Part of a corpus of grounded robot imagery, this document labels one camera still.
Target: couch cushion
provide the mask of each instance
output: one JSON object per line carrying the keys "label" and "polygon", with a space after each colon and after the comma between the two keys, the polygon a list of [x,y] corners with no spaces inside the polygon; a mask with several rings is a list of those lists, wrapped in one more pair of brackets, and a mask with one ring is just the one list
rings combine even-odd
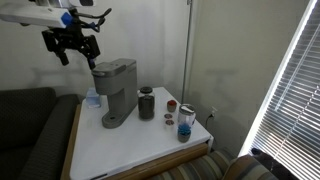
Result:
{"label": "couch cushion", "polygon": [[226,150],[214,151],[209,155],[184,163],[162,174],[152,177],[153,180],[174,179],[221,179],[228,169],[233,156]]}
{"label": "couch cushion", "polygon": [[0,99],[0,149],[34,144],[55,105],[55,91],[0,91]]}
{"label": "couch cushion", "polygon": [[245,155],[232,161],[223,179],[273,180],[277,178],[252,156]]}
{"label": "couch cushion", "polygon": [[0,179],[17,179],[32,148],[24,146],[0,151]]}
{"label": "couch cushion", "polygon": [[77,104],[76,95],[58,98],[19,179],[60,178]]}

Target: single-serve coffee maker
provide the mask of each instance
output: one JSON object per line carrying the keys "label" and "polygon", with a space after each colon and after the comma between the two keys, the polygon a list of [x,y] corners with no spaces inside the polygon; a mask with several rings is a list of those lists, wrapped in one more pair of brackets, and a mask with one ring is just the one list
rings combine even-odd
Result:
{"label": "single-serve coffee maker", "polygon": [[109,112],[102,117],[105,128],[120,126],[137,105],[137,65],[133,59],[98,64],[92,71],[96,91],[107,95]]}

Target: window blinds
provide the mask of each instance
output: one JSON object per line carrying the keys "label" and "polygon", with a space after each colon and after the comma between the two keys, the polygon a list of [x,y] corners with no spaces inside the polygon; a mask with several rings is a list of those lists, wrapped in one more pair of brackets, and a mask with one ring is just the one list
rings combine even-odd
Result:
{"label": "window blinds", "polygon": [[272,95],[253,147],[300,179],[320,179],[320,2]]}

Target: table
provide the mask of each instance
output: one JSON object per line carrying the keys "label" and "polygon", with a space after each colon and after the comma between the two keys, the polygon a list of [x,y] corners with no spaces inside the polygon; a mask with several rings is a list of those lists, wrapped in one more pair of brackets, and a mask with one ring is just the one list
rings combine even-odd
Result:
{"label": "table", "polygon": [[108,111],[107,97],[101,96],[101,108],[89,109],[82,102],[78,131],[70,169],[71,179],[110,177],[135,166],[193,147],[213,137],[197,121],[190,140],[177,139],[178,110],[173,115],[175,127],[166,128],[166,102],[174,99],[163,87],[154,88],[155,117],[139,119],[138,107],[118,128],[105,129],[101,118]]}

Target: glass jar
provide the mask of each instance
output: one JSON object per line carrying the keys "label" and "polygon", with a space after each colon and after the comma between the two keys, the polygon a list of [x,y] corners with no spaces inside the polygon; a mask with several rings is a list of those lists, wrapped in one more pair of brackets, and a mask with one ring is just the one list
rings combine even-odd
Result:
{"label": "glass jar", "polygon": [[151,87],[143,87],[138,91],[139,117],[150,120],[154,117],[155,96]]}
{"label": "glass jar", "polygon": [[187,124],[191,128],[196,118],[195,108],[191,104],[181,104],[179,107],[178,124]]}

